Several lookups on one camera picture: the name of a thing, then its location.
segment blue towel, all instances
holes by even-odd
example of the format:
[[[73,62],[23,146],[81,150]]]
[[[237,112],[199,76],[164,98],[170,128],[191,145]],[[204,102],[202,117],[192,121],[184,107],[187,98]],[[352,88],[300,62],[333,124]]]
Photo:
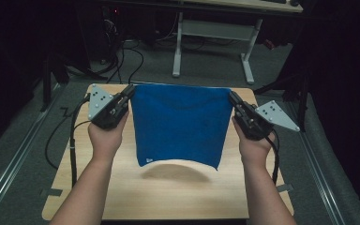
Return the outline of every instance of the blue towel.
[[[218,169],[233,106],[228,88],[137,85],[131,99],[140,166],[193,160]]]

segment forearm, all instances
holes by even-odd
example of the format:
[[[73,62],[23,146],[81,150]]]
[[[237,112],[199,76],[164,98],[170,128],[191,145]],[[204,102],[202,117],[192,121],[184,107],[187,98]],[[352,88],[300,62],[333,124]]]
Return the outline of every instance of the forearm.
[[[92,159],[51,224],[100,224],[112,165],[111,161]]]
[[[295,224],[265,167],[245,165],[247,207],[253,225]]]

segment metal plate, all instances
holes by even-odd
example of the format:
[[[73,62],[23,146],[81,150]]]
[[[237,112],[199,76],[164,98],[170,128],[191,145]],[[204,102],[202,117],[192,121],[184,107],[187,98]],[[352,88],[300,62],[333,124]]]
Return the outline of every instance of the metal plate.
[[[300,131],[294,121],[272,100],[255,109],[262,118],[271,124],[288,128],[294,131]]]
[[[113,95],[92,84],[92,93],[90,94],[89,119],[93,119],[104,107],[113,100]]]

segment wooden table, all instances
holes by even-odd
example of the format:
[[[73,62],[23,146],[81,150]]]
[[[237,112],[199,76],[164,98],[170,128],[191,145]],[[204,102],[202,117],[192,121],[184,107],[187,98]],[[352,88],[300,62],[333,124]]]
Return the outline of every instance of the wooden table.
[[[107,92],[116,94],[125,85],[101,85]],[[250,89],[233,88],[245,101],[255,103]],[[77,124],[87,120],[88,104],[84,104]],[[87,125],[75,131],[78,174],[81,174],[92,156]],[[112,178],[105,205],[104,220],[119,219],[217,219],[248,218],[244,173],[238,150],[238,136],[229,124],[218,171],[193,161],[157,161],[139,167],[133,117],[128,117],[123,142],[112,167]],[[273,171],[274,155],[267,158],[267,170]],[[281,173],[278,185],[283,184]],[[61,196],[48,196],[42,217],[52,219],[71,190],[69,148],[63,155],[52,183],[52,189],[63,190]],[[288,192],[280,193],[293,214]]]

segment finger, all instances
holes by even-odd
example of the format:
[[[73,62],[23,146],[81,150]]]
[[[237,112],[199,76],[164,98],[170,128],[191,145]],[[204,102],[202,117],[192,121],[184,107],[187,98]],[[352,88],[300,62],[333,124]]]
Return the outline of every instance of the finger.
[[[276,135],[274,134],[274,132],[271,132],[271,133],[268,135],[268,138],[271,140],[271,142],[273,142],[273,141],[276,139]]]
[[[239,127],[238,123],[235,120],[235,117],[232,117],[232,123],[233,126],[235,127],[235,131],[238,134],[239,138],[244,138],[244,131],[242,131],[241,127]]]
[[[121,121],[119,121],[117,128],[120,130],[123,130],[125,127],[125,123],[128,120],[128,116],[129,116],[129,111],[127,111],[127,113],[125,113],[125,115],[122,117]]]

